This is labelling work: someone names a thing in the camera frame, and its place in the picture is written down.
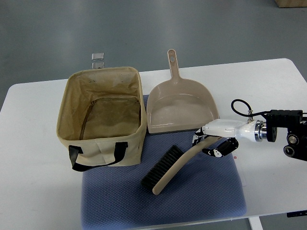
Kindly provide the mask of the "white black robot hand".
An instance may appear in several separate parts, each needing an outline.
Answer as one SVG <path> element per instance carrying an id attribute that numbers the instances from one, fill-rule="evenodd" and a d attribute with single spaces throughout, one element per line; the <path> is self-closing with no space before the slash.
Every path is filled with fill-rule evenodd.
<path id="1" fill-rule="evenodd" d="M 246 138 L 250 141 L 262 141 L 260 129 L 263 122 L 251 120 L 247 122 L 215 119 L 199 128 L 192 139 L 192 145 L 195 146 L 209 137 L 222 137 L 226 140 L 215 149 L 203 148 L 202 151 L 213 157 L 221 158 L 238 148 L 238 140 Z"/>

